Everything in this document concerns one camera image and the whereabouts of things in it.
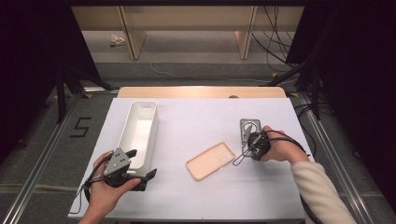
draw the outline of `person's arm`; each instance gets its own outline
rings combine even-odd
[[[94,163],[93,167],[112,151],[102,154]],[[105,170],[103,163],[96,171],[96,175],[102,174]],[[94,182],[91,185],[91,197],[88,209],[82,217],[80,224],[96,224],[100,223],[102,219],[111,212],[115,207],[119,198],[128,190],[133,189],[140,183],[140,179],[132,179],[118,188],[112,188],[104,181]]]
[[[284,137],[263,128],[269,138]],[[307,155],[288,141],[271,141],[271,149],[262,156],[261,161],[288,161],[300,194],[310,210],[322,223],[356,223],[347,207],[339,198],[337,191],[323,166],[310,161]],[[313,221],[306,217],[306,223]]]

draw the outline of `white table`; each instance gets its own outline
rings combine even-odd
[[[287,98],[277,99],[166,99],[116,98],[109,108],[92,158],[81,183],[102,153],[115,149],[129,106],[136,100],[158,104],[159,127],[151,167],[157,175],[144,192],[127,192],[106,216],[145,221],[252,221],[304,218],[299,192],[287,162],[262,163],[246,158],[239,166],[227,164],[200,182],[186,161],[225,142],[241,153],[240,119],[259,119],[283,130],[311,153]],[[77,211],[75,199],[71,211]],[[81,218],[88,203],[83,198]]]

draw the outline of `white plastic container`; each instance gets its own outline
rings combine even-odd
[[[150,171],[157,128],[157,104],[147,101],[133,102],[118,145],[124,152],[137,150],[136,156],[131,158],[129,174],[145,176]]]

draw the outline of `white sleeve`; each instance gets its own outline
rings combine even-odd
[[[322,223],[356,223],[322,165],[299,161],[291,165],[291,172],[300,194]],[[306,223],[313,222],[307,217]]]

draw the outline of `human hand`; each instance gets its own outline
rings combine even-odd
[[[102,154],[94,163],[96,167],[98,163],[112,151]],[[103,163],[95,175],[102,175],[105,170]],[[118,188],[110,187],[105,181],[97,181],[91,185],[91,197],[88,209],[79,223],[100,223],[100,221],[115,207],[120,197],[130,189],[133,189],[140,183],[140,179],[132,179]]]
[[[284,133],[282,131],[279,131],[280,133],[271,132],[273,129],[268,125],[265,125],[262,128],[262,131],[267,133],[268,138],[285,137],[285,135],[281,134]],[[265,155],[262,156],[261,161],[288,161],[290,164],[293,164],[297,161],[309,161],[306,154],[291,142],[274,140],[270,143],[271,148]]]

